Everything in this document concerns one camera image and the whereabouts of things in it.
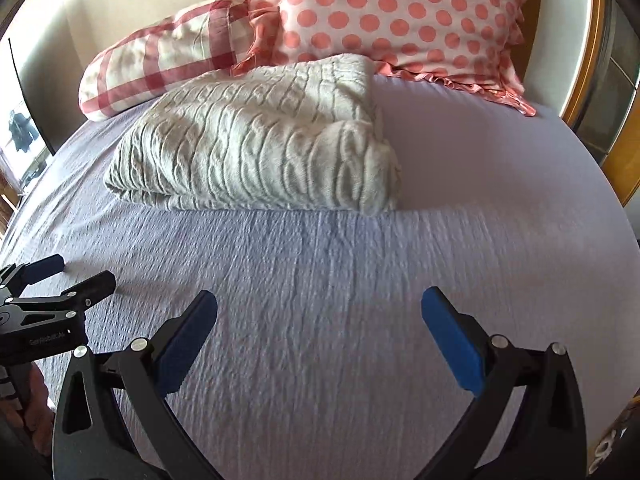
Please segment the glass panel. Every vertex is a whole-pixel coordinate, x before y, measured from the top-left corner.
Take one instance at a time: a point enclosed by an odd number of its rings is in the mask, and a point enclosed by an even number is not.
[[[24,103],[8,41],[0,41],[0,172],[18,192],[34,186],[50,155]]]
[[[616,30],[614,31],[613,50],[611,57],[616,60],[620,68],[634,82],[638,81],[640,72],[640,39],[631,28],[629,20],[616,2]]]
[[[633,85],[609,60],[604,81],[589,102],[587,113],[576,131],[578,137],[609,153],[625,121],[634,93]]]
[[[596,148],[594,148],[593,146],[590,146],[588,144],[586,144],[585,147],[587,148],[587,151],[589,153],[591,153],[591,156],[596,160],[598,165],[602,166],[602,163],[604,162],[604,159],[606,158],[606,153],[602,153],[600,150],[597,150]]]

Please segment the fitted sheet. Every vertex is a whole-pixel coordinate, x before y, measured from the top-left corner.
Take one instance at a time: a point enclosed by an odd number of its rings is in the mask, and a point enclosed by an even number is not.
[[[433,84],[374,84],[403,168],[397,212],[119,202],[102,176],[145,104],[82,126],[2,245],[4,263],[64,256],[65,272],[29,295],[116,275],[116,293],[88,311],[94,351],[215,293],[218,322],[169,404],[230,480],[413,478],[471,400],[420,318],[431,285],[518,346],[565,343],[591,439],[640,384],[640,251],[574,134],[545,107],[525,118]],[[55,399],[68,359],[40,362]],[[126,402],[124,416],[154,460]]]

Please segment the human hand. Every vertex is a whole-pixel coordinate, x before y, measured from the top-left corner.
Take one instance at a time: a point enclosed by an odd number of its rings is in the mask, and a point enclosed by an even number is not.
[[[44,456],[50,456],[54,413],[47,405],[49,389],[44,383],[42,372],[35,363],[31,364],[29,384],[31,400],[24,412],[24,421],[16,411],[15,405],[9,400],[0,400],[0,410],[14,428],[23,428],[26,425],[32,433],[31,439],[35,449]]]

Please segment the polka dot pillowcase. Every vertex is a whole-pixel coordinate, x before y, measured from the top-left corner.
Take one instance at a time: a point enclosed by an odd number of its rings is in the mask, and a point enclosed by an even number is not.
[[[523,99],[510,46],[524,41],[518,20],[526,0],[249,0],[280,7],[282,30],[272,64],[353,52],[378,72],[536,111]]]

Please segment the white cable knit blanket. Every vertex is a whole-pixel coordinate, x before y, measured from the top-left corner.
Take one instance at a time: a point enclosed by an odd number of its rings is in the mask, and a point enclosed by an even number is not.
[[[163,209],[395,209],[400,167],[382,138],[373,73],[368,58],[342,54],[203,74],[140,117],[104,183]]]

